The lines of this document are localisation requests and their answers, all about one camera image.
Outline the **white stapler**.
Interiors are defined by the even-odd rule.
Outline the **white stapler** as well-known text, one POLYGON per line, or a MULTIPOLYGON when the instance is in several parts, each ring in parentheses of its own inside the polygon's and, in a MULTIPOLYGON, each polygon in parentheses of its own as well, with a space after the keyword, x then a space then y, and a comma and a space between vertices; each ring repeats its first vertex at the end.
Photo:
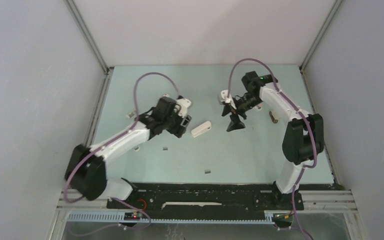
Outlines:
POLYGON ((191 130, 191 136, 193 138, 196 138, 209 130, 212 129, 212 123, 210 121, 205 121, 204 123, 200 124, 199 126, 195 127, 191 130))

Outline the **beige stapler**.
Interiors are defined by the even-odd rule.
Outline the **beige stapler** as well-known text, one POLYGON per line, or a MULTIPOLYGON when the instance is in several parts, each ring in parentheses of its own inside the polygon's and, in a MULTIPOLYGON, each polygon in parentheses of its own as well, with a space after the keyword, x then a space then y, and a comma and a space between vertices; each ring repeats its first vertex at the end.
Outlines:
POLYGON ((279 122, 279 117, 275 111, 269 111, 269 116, 273 124, 277 124, 279 122))

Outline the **pink stapler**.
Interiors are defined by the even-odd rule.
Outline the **pink stapler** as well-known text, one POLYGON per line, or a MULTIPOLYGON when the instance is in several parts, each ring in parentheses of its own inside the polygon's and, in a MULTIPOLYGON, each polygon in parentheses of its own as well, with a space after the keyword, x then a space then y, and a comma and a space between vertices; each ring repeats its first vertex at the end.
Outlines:
POLYGON ((258 111, 261 111, 264 107, 264 104, 263 103, 259 103, 255 106, 255 108, 258 110, 258 111))

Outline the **white staple tray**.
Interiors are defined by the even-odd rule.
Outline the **white staple tray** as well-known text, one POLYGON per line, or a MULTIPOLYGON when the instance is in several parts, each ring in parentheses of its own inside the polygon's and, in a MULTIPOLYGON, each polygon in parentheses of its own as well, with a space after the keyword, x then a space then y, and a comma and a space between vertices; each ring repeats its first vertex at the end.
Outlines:
POLYGON ((126 115, 126 118, 127 119, 133 119, 135 116, 136 116, 137 112, 135 109, 131 110, 127 115, 126 115))

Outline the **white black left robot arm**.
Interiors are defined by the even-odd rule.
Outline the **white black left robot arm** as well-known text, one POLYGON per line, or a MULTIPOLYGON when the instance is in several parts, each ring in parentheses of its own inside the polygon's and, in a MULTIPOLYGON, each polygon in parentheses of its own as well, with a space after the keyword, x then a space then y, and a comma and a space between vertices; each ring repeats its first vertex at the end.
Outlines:
POLYGON ((121 176, 110 176, 111 164, 163 131, 181 138, 192 120, 188 114, 191 105, 192 101, 183 96, 162 96, 156 106, 139 114, 118 134, 94 145, 77 145, 64 175, 66 187, 77 190, 88 201, 117 198, 125 208, 133 208, 138 202, 135 186, 121 176))

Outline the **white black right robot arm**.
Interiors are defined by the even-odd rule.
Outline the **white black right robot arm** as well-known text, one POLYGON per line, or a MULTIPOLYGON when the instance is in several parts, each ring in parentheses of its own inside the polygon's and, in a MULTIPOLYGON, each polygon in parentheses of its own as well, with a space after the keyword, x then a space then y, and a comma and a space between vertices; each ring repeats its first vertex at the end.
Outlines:
POLYGON ((323 117, 296 105, 271 74, 259 76, 255 71, 247 72, 241 82, 246 90, 243 96, 233 97, 229 88, 219 94, 222 115, 230 117, 227 132, 244 129, 247 111, 261 103, 269 106, 284 122, 286 129, 282 152, 286 161, 274 183, 277 191, 270 196, 275 208, 284 209, 291 202, 290 194, 299 188, 302 170, 314 168, 318 163, 318 154, 324 150, 323 117))

